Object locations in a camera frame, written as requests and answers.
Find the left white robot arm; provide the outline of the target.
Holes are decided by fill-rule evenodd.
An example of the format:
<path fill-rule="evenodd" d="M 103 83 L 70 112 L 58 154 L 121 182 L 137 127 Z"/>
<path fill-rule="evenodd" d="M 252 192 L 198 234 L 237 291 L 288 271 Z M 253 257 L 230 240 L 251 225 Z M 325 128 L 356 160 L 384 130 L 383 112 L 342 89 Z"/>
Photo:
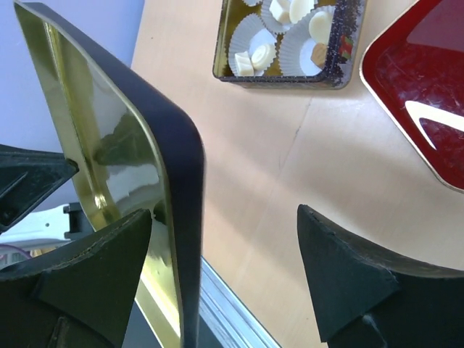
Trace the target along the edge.
<path fill-rule="evenodd" d="M 77 202 L 35 211 L 76 173 L 61 153 L 1 145 L 1 268 L 94 232 Z"/>

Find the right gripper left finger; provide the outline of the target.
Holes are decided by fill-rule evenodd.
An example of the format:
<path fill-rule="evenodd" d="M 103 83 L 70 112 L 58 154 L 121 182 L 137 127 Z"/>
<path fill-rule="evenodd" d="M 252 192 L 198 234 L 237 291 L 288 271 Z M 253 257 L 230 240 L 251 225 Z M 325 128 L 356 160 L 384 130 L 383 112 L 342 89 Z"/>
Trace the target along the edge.
<path fill-rule="evenodd" d="M 138 210 L 1 269 L 1 346 L 121 347 L 151 227 Z"/>

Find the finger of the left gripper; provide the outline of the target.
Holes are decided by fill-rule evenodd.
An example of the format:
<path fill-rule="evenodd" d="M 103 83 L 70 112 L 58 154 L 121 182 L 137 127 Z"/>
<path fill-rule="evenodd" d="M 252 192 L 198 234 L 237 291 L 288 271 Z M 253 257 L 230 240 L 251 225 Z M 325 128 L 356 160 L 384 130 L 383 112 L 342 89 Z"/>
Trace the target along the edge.
<path fill-rule="evenodd" d="M 61 153 L 1 145 L 1 231 L 19 223 L 78 171 Z"/>

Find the white swirl oval chocolate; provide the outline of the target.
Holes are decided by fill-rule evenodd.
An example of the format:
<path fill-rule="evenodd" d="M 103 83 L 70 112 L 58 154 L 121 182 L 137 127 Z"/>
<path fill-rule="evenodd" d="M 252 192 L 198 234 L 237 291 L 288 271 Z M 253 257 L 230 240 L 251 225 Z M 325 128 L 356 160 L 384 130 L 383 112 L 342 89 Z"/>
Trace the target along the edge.
<path fill-rule="evenodd" d="M 270 43 L 258 46 L 252 56 L 251 62 L 255 70 L 266 70 L 276 58 L 276 48 Z"/>

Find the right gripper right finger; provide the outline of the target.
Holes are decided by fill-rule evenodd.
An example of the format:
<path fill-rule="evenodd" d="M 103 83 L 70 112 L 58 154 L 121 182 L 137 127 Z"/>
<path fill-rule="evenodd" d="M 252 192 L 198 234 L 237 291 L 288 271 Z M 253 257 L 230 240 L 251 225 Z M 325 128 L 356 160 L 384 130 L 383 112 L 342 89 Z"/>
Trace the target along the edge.
<path fill-rule="evenodd" d="M 297 235 L 329 347 L 463 346 L 461 270 L 393 252 L 303 204 Z"/>

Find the gold tin lid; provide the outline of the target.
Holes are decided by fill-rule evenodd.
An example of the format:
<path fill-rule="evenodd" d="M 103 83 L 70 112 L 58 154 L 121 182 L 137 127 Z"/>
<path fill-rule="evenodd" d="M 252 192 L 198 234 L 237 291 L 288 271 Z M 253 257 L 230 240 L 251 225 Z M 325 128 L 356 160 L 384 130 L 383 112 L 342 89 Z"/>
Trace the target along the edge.
<path fill-rule="evenodd" d="M 16 1 L 14 10 L 61 154 L 78 165 L 70 180 L 93 233 L 135 211 L 150 212 L 133 305 L 162 347 L 196 347 L 204 148 L 195 124 L 46 5 Z"/>

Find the white cylinder chocolate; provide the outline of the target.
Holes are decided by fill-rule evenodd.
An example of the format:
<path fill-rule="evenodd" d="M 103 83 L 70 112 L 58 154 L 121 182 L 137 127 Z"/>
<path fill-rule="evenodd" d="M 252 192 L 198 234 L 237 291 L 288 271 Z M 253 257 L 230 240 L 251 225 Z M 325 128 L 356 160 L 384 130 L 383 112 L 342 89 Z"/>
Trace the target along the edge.
<path fill-rule="evenodd" d="M 326 11 L 315 13 L 310 20 L 308 26 L 309 33 L 317 44 L 328 44 L 332 21 L 333 15 Z"/>

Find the white heart chocolate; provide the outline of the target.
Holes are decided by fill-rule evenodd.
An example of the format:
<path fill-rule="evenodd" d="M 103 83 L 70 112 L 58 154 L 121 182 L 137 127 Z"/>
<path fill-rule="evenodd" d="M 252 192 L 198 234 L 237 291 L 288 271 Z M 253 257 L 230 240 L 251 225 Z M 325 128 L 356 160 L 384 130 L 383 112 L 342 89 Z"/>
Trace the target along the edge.
<path fill-rule="evenodd" d="M 316 0 L 291 0 L 289 6 L 290 22 L 292 24 L 298 23 L 315 8 L 316 3 Z"/>

